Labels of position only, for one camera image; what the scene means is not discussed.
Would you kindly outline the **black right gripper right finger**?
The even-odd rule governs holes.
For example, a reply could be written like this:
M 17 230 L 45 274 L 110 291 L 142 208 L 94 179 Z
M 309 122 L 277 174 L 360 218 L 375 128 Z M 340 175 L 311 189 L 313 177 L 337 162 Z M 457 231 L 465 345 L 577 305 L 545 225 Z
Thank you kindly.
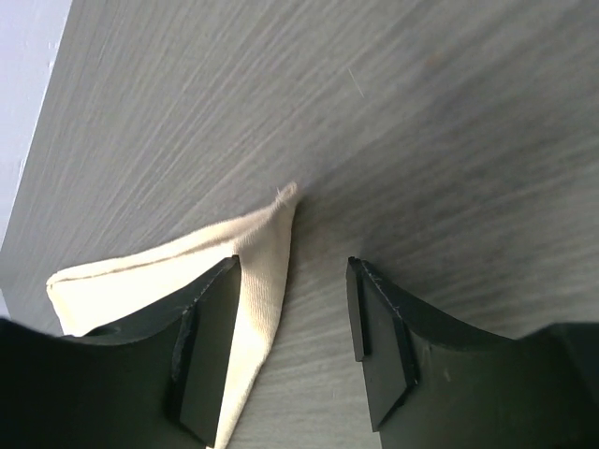
M 433 307 L 355 257 L 346 292 L 383 447 L 597 446 L 597 324 L 505 338 Z

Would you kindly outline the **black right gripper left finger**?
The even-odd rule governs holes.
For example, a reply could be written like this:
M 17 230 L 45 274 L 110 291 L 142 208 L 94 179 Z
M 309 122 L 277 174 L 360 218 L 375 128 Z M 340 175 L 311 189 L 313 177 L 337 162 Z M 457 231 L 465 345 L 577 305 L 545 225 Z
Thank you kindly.
M 81 337 L 3 320 L 2 446 L 213 446 L 240 290 L 232 256 Z

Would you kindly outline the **beige cloth napkin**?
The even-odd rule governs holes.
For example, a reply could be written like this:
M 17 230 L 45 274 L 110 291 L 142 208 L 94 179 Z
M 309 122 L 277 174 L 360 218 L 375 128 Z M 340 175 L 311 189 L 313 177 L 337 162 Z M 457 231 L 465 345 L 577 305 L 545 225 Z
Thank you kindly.
M 300 195 L 288 184 L 273 202 L 141 253 L 65 268 L 46 282 L 67 335 L 80 337 L 189 284 L 226 257 L 241 262 L 240 303 L 214 447 L 230 441 L 273 345 L 285 296 Z

